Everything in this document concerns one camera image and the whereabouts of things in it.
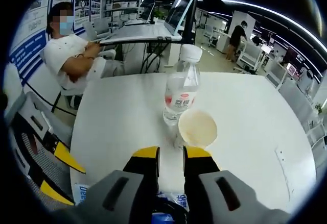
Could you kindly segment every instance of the face mask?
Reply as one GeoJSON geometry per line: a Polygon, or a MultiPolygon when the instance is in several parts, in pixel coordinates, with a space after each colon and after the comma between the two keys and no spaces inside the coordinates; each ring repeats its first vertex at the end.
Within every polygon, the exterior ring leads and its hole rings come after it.
{"type": "Polygon", "coordinates": [[[67,16],[66,22],[61,22],[59,25],[59,33],[61,35],[69,35],[72,33],[72,28],[74,24],[74,16],[67,16]]]}

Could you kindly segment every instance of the desk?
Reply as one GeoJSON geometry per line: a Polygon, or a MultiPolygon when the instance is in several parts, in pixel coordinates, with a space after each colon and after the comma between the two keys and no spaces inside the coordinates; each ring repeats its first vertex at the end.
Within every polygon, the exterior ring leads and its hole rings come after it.
{"type": "MultiPolygon", "coordinates": [[[[92,185],[123,169],[136,150],[159,145],[160,189],[183,189],[182,151],[172,148],[162,118],[166,80],[165,73],[152,73],[88,84],[71,144],[86,174],[71,170],[72,186],[92,185]]],[[[207,150],[218,167],[251,186],[269,208],[292,211],[298,206],[315,183],[313,155],[294,112],[264,77],[202,72],[194,107],[217,124],[218,138],[207,150]],[[276,149],[283,150],[286,170],[276,149]]]]}

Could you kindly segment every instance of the white shirt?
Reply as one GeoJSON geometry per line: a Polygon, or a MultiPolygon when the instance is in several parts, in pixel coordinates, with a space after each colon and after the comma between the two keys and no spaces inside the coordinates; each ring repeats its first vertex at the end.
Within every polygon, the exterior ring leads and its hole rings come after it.
{"type": "Polygon", "coordinates": [[[80,77],[73,83],[68,75],[61,70],[61,67],[69,57],[77,56],[85,51],[87,41],[75,34],[51,39],[44,48],[44,59],[47,67],[55,75],[58,83],[65,90],[84,90],[87,81],[100,78],[105,67],[106,60],[102,57],[94,59],[94,63],[86,76],[80,77]]]}

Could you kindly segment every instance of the plastic water bottle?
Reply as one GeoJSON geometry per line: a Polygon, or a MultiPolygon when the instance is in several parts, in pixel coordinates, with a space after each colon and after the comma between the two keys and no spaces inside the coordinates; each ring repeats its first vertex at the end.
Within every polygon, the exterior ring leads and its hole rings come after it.
{"type": "Polygon", "coordinates": [[[179,61],[173,73],[168,76],[163,119],[168,125],[175,125],[182,112],[194,102],[200,85],[200,72],[196,64],[202,55],[202,49],[184,44],[180,49],[179,61]]]}

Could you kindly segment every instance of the bottle label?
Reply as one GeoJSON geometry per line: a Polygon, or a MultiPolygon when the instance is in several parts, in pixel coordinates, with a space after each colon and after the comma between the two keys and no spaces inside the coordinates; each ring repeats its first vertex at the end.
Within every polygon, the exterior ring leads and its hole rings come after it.
{"type": "Polygon", "coordinates": [[[186,110],[193,104],[195,95],[196,92],[184,92],[166,96],[166,105],[172,109],[186,110]]]}

